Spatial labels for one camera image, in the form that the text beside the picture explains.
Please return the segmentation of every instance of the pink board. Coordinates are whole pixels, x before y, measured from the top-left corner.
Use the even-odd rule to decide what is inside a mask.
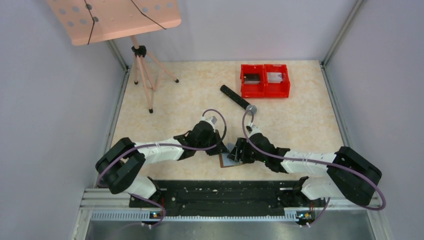
[[[131,0],[86,0],[91,14],[98,21],[94,25],[90,43],[161,30],[143,16]],[[164,28],[181,23],[177,0],[133,0],[149,18]],[[93,20],[84,0],[47,0],[48,5],[62,23],[73,45],[87,44]]]

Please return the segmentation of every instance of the red container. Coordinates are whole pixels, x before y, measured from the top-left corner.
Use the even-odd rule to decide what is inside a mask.
[[[245,77],[249,74],[259,75],[259,83],[245,83]],[[242,64],[241,65],[241,97],[263,98],[265,96],[266,79],[263,65]]]
[[[282,76],[282,81],[279,83],[272,83],[268,73],[278,73]],[[288,98],[290,92],[289,73],[287,66],[283,64],[264,64],[263,75],[265,78],[265,92],[266,98]]]

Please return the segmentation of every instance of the black cable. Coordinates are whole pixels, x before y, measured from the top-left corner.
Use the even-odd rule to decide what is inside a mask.
[[[84,0],[84,3],[85,3],[85,7],[88,9],[88,12],[90,13],[91,20],[93,21],[93,25],[91,26],[90,36],[88,37],[88,42],[87,42],[87,45],[89,45],[89,44],[90,44],[90,40],[92,39],[92,34],[93,34],[94,24],[96,23],[96,21],[94,21],[94,17],[93,17],[93,15],[92,15],[92,11],[90,11],[90,7],[89,7],[89,5],[87,4],[87,1],[86,1],[86,0]]]
[[[141,13],[141,15],[145,16],[146,18],[148,18],[150,21],[154,22],[155,24],[157,24],[159,27],[163,28],[166,30],[166,28],[164,28],[162,25],[160,25],[159,23],[157,23],[155,20],[151,19],[150,17],[148,17],[146,14],[144,14],[140,8],[136,5],[136,3],[131,0],[132,4],[134,4],[134,6],[137,8],[137,10]]]

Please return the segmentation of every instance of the stainless steel surface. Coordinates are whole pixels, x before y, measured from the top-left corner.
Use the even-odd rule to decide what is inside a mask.
[[[322,61],[322,65],[326,66],[331,58],[333,57],[333,54],[336,50],[336,48],[339,46],[339,44],[342,41],[343,36],[345,36],[345,33],[349,29],[352,21],[355,19],[355,17],[358,15],[359,9],[361,6],[366,2],[366,0],[357,0],[355,5],[352,8],[352,11],[350,11],[349,16],[347,16],[346,21],[344,22],[343,26],[341,27],[340,31],[337,34],[337,37],[335,38],[334,42],[332,43],[330,50],[327,52],[324,60]]]
[[[133,224],[117,231],[125,225]],[[311,228],[286,222],[91,221],[86,240],[375,240],[366,211],[328,210]]]

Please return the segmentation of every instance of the gray wall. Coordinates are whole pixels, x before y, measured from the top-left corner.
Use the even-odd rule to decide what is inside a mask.
[[[353,147],[379,167],[395,239],[422,239],[424,1],[367,1],[328,70]]]
[[[355,0],[179,0],[181,25],[137,36],[162,61],[320,60]],[[127,64],[131,40],[118,39]]]
[[[105,43],[72,46],[45,1],[1,1],[0,18],[0,239],[68,239],[123,72]]]

